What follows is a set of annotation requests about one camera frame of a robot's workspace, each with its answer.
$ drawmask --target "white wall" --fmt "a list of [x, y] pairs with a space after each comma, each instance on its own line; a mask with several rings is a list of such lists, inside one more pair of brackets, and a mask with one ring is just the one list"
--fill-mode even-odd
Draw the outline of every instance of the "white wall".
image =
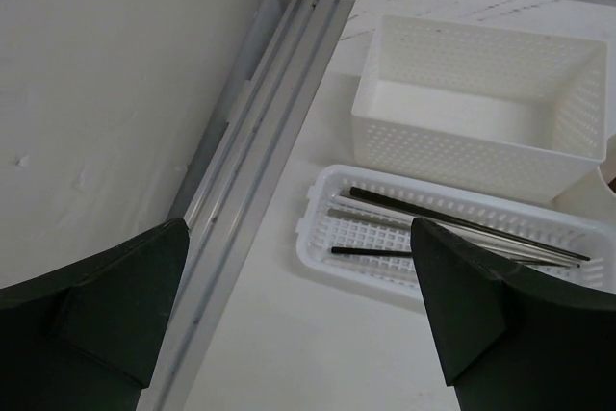
[[159, 223], [261, 0], [0, 0], [0, 287]]

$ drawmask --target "metal chopstick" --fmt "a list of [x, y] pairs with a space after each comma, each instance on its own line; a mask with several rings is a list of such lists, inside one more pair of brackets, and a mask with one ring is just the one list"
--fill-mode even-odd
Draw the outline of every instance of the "metal chopstick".
[[[338, 219], [343, 219], [343, 220], [353, 220], [353, 221], [364, 222], [368, 225], [384, 226], [384, 227], [388, 227], [391, 229], [397, 229], [400, 231], [404, 231], [407, 233], [410, 233], [411, 231], [410, 223], [399, 223], [396, 221], [389, 221], [385, 218], [367, 217], [362, 214], [350, 212], [350, 211], [341, 211], [339, 209], [329, 209], [327, 211], [327, 215], [333, 218], [338, 218]], [[506, 246], [497, 245], [497, 244], [485, 243], [485, 242], [482, 242], [481, 240], [478, 240], [477, 238], [474, 238], [474, 239], [470, 239], [469, 237], [463, 237], [463, 238], [468, 239], [469, 241], [471, 241], [472, 243], [476, 245], [480, 245], [486, 250], [497, 252], [509, 259], [513, 259], [513, 260], [532, 259], [532, 260], [536, 260], [536, 261], [543, 262], [546, 264], [557, 264], [562, 267], [578, 267], [578, 261], [572, 260], [568, 257], [543, 255], [537, 252], [530, 253], [528, 251], [521, 251], [520, 249], [516, 249], [516, 248], [506, 247]]]
[[539, 243], [533, 240], [529, 240], [528, 238], [524, 238], [524, 237], [517, 236], [517, 235], [512, 235], [511, 233], [506, 233], [501, 230], [490, 228], [484, 225], [479, 225], [478, 223], [464, 220], [463, 218], [453, 217], [448, 214], [443, 214], [441, 212], [436, 212], [430, 209], [426, 209], [425, 207], [422, 207], [422, 206], [411, 204], [405, 201], [400, 201], [399, 199], [393, 199], [383, 194], [373, 193], [373, 192], [369, 192], [368, 190], [362, 190], [360, 188], [351, 187], [349, 191], [349, 195], [353, 198], [360, 199], [362, 201], [378, 205], [385, 209], [402, 212], [404, 214], [412, 215], [414, 217], [429, 218], [429, 219], [432, 219], [440, 223], [445, 223], [450, 226], [455, 226], [457, 228], [472, 230], [478, 234], [483, 234], [483, 235], [487, 235], [491, 237], [498, 237], [504, 241], [515, 243], [523, 247], [528, 247], [532, 249], [540, 249], [550, 254], [556, 254], [558, 256], [567, 256], [567, 257], [571, 257], [571, 258], [581, 260], [581, 261], [590, 260], [589, 257], [578, 254], [576, 252], [572, 252], [570, 250], [561, 249], [559, 247], [555, 247], [550, 244]]
[[[406, 250], [389, 250], [389, 249], [367, 249], [364, 247], [342, 247], [333, 246], [329, 249], [329, 253], [332, 255], [361, 255], [367, 257], [390, 257], [398, 259], [412, 259], [413, 252]], [[534, 259], [510, 259], [516, 264], [533, 265], [538, 267], [567, 267], [564, 264], [557, 264], [551, 262], [540, 262]]]

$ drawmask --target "white countertop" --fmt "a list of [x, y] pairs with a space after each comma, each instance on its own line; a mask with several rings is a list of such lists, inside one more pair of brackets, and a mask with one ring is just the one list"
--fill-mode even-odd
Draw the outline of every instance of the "white countertop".
[[[350, 109], [383, 13], [613, 41], [616, 9], [566, 0], [357, 0], [185, 409], [457, 410], [423, 308], [304, 268], [295, 226], [319, 172], [353, 164]], [[610, 60], [616, 47], [612, 46]], [[616, 81], [610, 83], [612, 100]], [[609, 133], [616, 127], [609, 111]]]

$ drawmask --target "perforated basket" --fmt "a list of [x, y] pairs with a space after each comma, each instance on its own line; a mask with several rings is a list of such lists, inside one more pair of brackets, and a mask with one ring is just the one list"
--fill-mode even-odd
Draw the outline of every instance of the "perforated basket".
[[605, 157], [607, 45], [385, 15], [352, 109], [356, 161], [548, 202]]
[[[341, 205], [336, 197], [350, 187], [386, 194], [429, 209], [480, 223], [508, 233], [579, 252], [591, 258], [579, 269], [539, 267], [552, 276], [588, 288], [613, 292], [616, 236], [600, 222], [577, 218], [534, 206], [479, 193], [435, 185], [359, 167], [331, 166], [323, 170], [308, 192], [309, 203], [297, 224], [297, 255], [307, 267], [359, 285], [421, 298], [410, 259], [345, 257], [351, 263], [332, 261], [334, 245], [411, 250], [410, 233], [361, 220], [333, 218], [330, 208], [361, 212]], [[374, 214], [368, 218], [382, 218]]]

